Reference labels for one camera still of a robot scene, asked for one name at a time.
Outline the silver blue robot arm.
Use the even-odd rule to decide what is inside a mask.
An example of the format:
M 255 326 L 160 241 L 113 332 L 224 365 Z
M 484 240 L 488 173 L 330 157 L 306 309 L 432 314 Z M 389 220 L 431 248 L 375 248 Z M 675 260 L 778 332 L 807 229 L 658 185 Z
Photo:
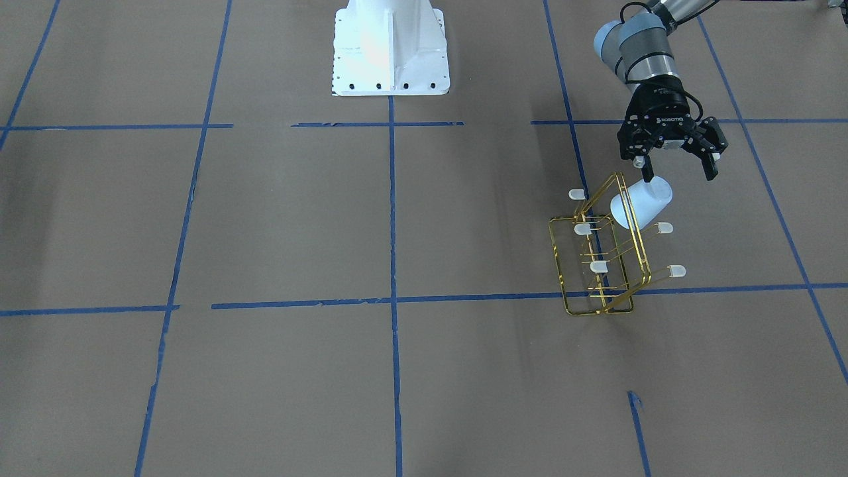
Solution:
M 717 118 L 682 84 L 669 36 L 711 9 L 715 1 L 633 1 L 619 18 L 597 31 L 594 51 L 631 93 L 617 132 L 619 154 L 640 169 L 645 182 L 655 176 L 653 149 L 682 149 L 702 163 L 706 180 L 718 175 L 717 161 L 727 139 Z

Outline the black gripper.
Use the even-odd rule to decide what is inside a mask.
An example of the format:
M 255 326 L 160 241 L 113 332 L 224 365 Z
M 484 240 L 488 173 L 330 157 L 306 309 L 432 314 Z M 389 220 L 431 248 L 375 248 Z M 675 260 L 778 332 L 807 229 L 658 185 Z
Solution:
M 702 104 L 679 78 L 628 81 L 632 97 L 617 133 L 621 159 L 634 161 L 643 181 L 655 176 L 649 152 L 654 148 L 681 148 L 697 155 L 706 181 L 718 175 L 717 161 L 729 142 L 714 117 L 705 117 Z

